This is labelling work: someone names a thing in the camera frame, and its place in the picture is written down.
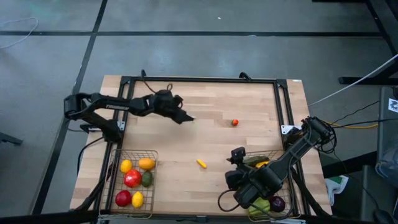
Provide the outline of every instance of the wooden table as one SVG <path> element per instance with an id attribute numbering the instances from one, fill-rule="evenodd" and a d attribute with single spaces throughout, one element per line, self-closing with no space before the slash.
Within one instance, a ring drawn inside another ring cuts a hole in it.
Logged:
<path id="1" fill-rule="evenodd" d="M 121 76 L 104 77 L 101 94 L 117 96 Z M 148 82 L 155 90 L 164 89 L 168 82 Z M 154 213 L 182 215 L 246 215 L 242 208 L 222 212 L 217 197 L 227 189 L 224 173 L 232 170 L 225 159 L 231 150 L 244 146 L 247 152 L 280 150 L 281 135 L 275 108 L 274 89 L 268 84 L 174 82 L 173 94 L 184 99 L 183 109 L 196 117 L 194 122 L 175 124 L 171 119 L 150 114 L 146 117 L 129 115 L 123 149 L 156 150 L 159 153 L 154 197 Z M 300 80 L 287 80 L 295 125 L 309 115 Z M 134 97 L 150 94 L 136 82 Z M 111 119 L 113 110 L 97 110 Z M 232 119 L 239 125 L 231 127 Z M 91 133 L 87 142 L 101 136 Z M 86 149 L 76 181 L 70 208 L 79 206 L 98 183 L 105 152 L 105 142 Z M 202 169 L 196 159 L 208 168 Z M 315 200 L 331 213 L 318 152 L 311 149 L 302 158 L 305 183 Z M 222 199 L 224 208 L 236 205 L 232 194 Z"/>

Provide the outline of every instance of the yellow cable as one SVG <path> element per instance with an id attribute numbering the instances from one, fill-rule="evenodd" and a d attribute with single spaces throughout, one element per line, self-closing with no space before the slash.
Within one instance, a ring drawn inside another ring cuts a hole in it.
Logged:
<path id="1" fill-rule="evenodd" d="M 328 124 L 330 124 L 330 125 L 333 125 L 333 126 L 337 126 L 337 127 L 341 127 L 341 125 L 339 125 L 339 124 L 333 124 L 332 122 L 327 122 L 327 121 L 325 121 L 326 123 L 328 123 Z M 343 127 L 343 128 L 350 128 L 350 129 L 369 129 L 369 128 L 375 128 L 375 127 L 377 127 L 378 126 L 378 124 L 373 124 L 373 125 L 370 125 L 370 126 L 346 126 L 346 127 Z"/>

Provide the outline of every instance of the small red fruit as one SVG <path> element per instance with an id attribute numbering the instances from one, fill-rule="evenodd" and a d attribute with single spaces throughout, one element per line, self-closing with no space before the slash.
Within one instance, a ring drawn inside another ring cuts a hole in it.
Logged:
<path id="1" fill-rule="evenodd" d="M 127 172 L 126 176 L 124 176 L 124 184 L 126 184 L 128 187 L 137 187 L 139 184 L 141 184 L 141 179 L 142 176 L 138 170 L 132 169 Z"/>
<path id="2" fill-rule="evenodd" d="M 239 124 L 239 121 L 234 119 L 232 120 L 232 126 L 237 126 Z"/>
<path id="3" fill-rule="evenodd" d="M 116 202 L 116 205 L 119 205 L 120 207 L 125 207 L 130 204 L 131 194 L 128 190 L 122 190 L 116 195 L 114 201 Z"/>

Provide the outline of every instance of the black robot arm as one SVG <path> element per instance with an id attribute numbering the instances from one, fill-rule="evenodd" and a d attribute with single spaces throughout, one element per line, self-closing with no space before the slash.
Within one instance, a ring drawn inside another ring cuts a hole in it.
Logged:
<path id="1" fill-rule="evenodd" d="M 82 119 L 93 126 L 100 128 L 105 141 L 118 142 L 121 140 L 121 131 L 116 120 L 107 120 L 96 114 L 94 110 L 106 108 L 128 111 L 136 116 L 146 116 L 150 113 L 171 118 L 177 124 L 184 121 L 193 121 L 187 112 L 181 109 L 183 99 L 173 96 L 169 90 L 160 90 L 155 94 L 146 95 L 131 100 L 104 96 L 99 93 L 78 93 L 66 97 L 63 101 L 64 115 L 68 119 Z"/>
<path id="2" fill-rule="evenodd" d="M 294 164 L 313 146 L 330 142 L 332 136 L 329 125 L 318 118 L 308 117 L 303 120 L 301 130 L 293 128 L 284 136 L 285 153 L 260 168 L 244 164 L 244 148 L 237 148 L 231 151 L 229 159 L 237 168 L 225 173 L 228 188 L 236 191 L 234 198 L 240 206 L 249 208 L 258 197 L 269 198 L 278 192 Z"/>

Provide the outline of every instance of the green fruit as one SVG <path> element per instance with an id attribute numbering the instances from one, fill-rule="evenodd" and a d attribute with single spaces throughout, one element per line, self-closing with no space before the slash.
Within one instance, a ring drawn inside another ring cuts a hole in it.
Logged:
<path id="1" fill-rule="evenodd" d="M 152 173 L 150 171 L 145 171 L 142 175 L 141 184 L 144 187 L 149 187 L 152 184 Z"/>
<path id="2" fill-rule="evenodd" d="M 258 207 L 260 207 L 261 209 L 263 209 L 266 212 L 269 212 L 269 210 L 271 209 L 271 205 L 269 203 L 268 200 L 262 199 L 262 198 L 257 198 L 254 203 L 254 205 L 257 205 Z M 256 216 L 256 215 L 263 215 L 263 212 L 254 208 L 253 206 L 250 206 L 248 208 L 248 212 L 250 216 Z"/>
<path id="3" fill-rule="evenodd" d="M 269 161 L 269 158 L 266 156 L 253 156 L 243 159 L 243 163 L 251 167 L 255 167 L 257 163 L 264 161 Z"/>

